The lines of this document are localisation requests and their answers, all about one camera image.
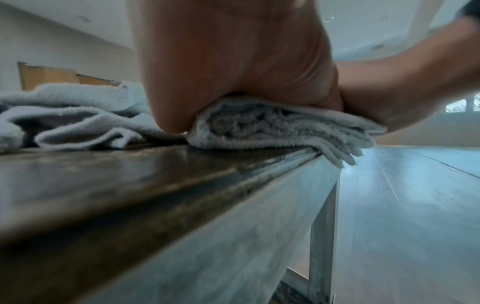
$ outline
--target table leg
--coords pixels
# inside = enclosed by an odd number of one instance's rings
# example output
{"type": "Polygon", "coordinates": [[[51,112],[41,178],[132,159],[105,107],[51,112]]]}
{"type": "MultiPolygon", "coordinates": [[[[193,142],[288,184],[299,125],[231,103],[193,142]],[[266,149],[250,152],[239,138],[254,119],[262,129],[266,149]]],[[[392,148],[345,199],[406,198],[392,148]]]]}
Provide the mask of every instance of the table leg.
{"type": "Polygon", "coordinates": [[[311,226],[308,298],[315,304],[330,304],[332,273],[337,246],[337,221],[340,181],[333,186],[311,226]]]}

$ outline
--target gray towel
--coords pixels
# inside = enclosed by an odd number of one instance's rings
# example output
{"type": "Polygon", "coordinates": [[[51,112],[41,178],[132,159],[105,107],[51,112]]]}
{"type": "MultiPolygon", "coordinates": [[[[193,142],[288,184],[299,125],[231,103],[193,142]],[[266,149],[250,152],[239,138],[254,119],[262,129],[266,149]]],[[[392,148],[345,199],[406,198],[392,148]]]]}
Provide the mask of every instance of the gray towel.
{"type": "MultiPolygon", "coordinates": [[[[187,141],[203,149],[310,146],[335,166],[355,164],[383,133],[345,113],[273,104],[252,96],[217,100],[198,114],[187,141]]],[[[45,84],[32,92],[0,92],[0,153],[36,145],[47,150],[123,149],[139,142],[184,141],[155,124],[141,84],[119,88],[45,84]]]]}

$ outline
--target sleeve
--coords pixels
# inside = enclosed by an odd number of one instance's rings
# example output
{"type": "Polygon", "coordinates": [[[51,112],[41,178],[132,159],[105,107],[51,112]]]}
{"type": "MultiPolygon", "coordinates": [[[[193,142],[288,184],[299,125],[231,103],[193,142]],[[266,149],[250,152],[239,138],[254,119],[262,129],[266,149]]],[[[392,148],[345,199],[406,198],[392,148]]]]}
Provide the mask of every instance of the sleeve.
{"type": "Polygon", "coordinates": [[[457,19],[464,16],[472,16],[480,20],[480,0],[471,0],[456,15],[457,19]]]}

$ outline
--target table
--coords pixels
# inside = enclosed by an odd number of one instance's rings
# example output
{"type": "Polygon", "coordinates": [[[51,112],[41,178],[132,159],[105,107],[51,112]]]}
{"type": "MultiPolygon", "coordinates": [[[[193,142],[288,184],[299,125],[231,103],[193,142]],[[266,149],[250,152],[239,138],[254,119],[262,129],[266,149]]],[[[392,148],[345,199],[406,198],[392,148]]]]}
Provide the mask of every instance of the table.
{"type": "Polygon", "coordinates": [[[1,302],[330,302],[339,176],[310,148],[1,156],[1,302]]]}

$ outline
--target folded cloth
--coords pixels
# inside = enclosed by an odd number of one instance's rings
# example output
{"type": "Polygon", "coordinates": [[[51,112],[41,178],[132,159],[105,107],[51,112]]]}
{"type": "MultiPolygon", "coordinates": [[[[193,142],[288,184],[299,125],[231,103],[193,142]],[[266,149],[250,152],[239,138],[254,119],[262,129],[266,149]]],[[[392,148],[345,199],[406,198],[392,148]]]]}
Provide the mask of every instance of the folded cloth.
{"type": "Polygon", "coordinates": [[[253,96],[221,98],[198,114],[186,139],[203,149],[257,149],[309,146],[333,165],[353,156],[375,141],[371,134],[387,129],[368,119],[313,107],[273,104],[253,96]]]}
{"type": "Polygon", "coordinates": [[[37,145],[49,150],[184,140],[153,120],[140,84],[119,88],[45,84],[32,92],[0,92],[0,153],[37,145]]]}
{"type": "MultiPolygon", "coordinates": [[[[375,142],[386,128],[368,119],[253,96],[220,98],[200,112],[187,141],[203,149],[309,146],[335,166],[375,142]]],[[[138,142],[184,141],[153,120],[141,84],[119,88],[45,84],[32,92],[0,92],[0,153],[37,145],[48,150],[123,149],[138,142]]]]}

